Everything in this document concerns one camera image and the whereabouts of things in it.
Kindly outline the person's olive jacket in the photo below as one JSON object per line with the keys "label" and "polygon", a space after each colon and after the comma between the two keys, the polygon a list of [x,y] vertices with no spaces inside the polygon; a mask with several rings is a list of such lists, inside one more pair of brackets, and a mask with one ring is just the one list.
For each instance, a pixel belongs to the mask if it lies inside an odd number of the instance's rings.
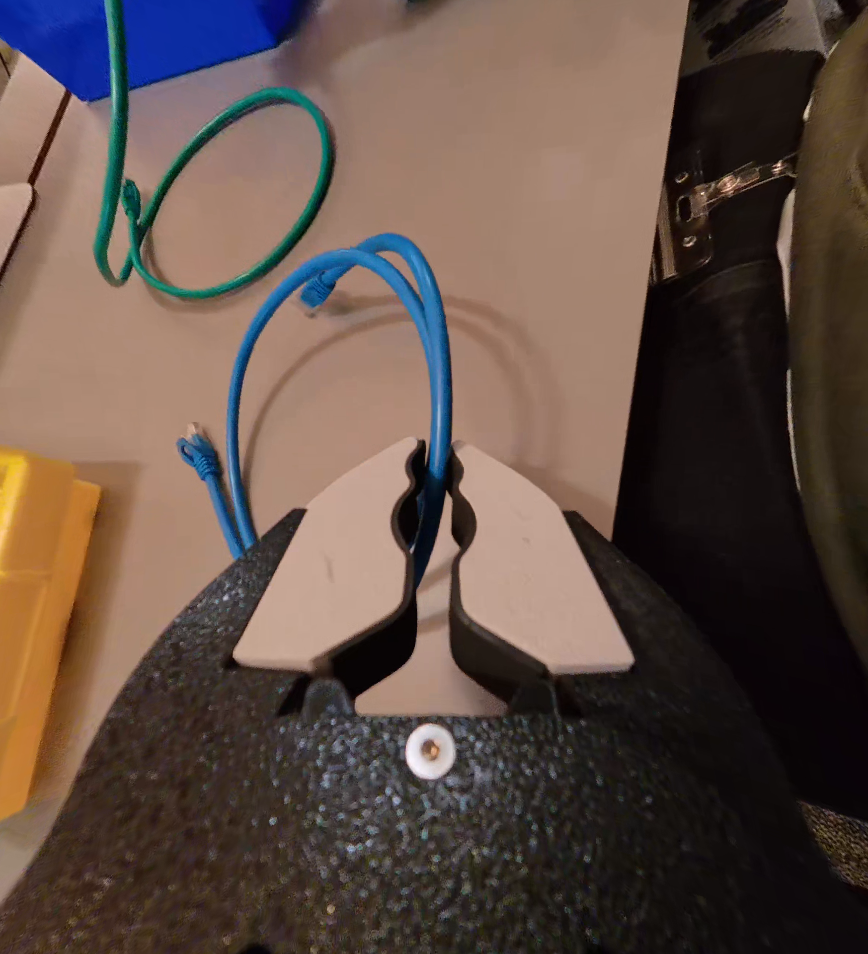
{"label": "person's olive jacket", "polygon": [[868,6],[823,66],[798,154],[790,397],[799,489],[868,678]]}

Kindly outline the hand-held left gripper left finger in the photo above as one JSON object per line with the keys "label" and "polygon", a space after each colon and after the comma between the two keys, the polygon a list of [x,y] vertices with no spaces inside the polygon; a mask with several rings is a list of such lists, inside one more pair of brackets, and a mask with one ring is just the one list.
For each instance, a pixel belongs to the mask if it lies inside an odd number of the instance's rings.
{"label": "hand-held left gripper left finger", "polygon": [[356,698],[409,660],[424,465],[424,441],[403,438],[309,502],[234,649],[238,665],[332,677]]}

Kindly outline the yellow plastic bin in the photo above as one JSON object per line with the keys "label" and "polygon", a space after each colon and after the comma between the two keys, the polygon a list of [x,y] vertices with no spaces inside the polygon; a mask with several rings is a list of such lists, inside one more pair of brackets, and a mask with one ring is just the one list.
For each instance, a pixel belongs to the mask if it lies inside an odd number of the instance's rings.
{"label": "yellow plastic bin", "polygon": [[0,821],[30,795],[100,497],[70,463],[0,447]]}

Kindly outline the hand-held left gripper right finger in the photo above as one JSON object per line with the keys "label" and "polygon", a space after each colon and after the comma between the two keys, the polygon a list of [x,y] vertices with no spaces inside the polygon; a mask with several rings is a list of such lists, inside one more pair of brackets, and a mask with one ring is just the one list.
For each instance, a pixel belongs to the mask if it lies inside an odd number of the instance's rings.
{"label": "hand-held left gripper right finger", "polygon": [[564,678],[624,674],[634,654],[564,512],[471,444],[453,446],[453,661],[508,706]]}

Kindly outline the blue plastic bin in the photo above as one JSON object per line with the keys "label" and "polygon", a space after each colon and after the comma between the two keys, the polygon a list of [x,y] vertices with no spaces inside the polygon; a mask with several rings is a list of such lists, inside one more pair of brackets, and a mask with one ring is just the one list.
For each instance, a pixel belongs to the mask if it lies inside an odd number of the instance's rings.
{"label": "blue plastic bin", "polygon": [[[129,88],[271,50],[305,1],[121,2]],[[110,95],[104,1],[0,1],[0,39],[84,102]]]}

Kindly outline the person's black trouser leg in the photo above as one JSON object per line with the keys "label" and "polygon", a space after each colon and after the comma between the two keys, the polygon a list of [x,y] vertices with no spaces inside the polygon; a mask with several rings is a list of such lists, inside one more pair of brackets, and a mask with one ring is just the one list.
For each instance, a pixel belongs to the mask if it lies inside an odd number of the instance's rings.
{"label": "person's black trouser leg", "polygon": [[725,660],[799,797],[868,820],[868,680],[793,476],[776,248],[822,63],[750,54],[679,82],[614,540]]}

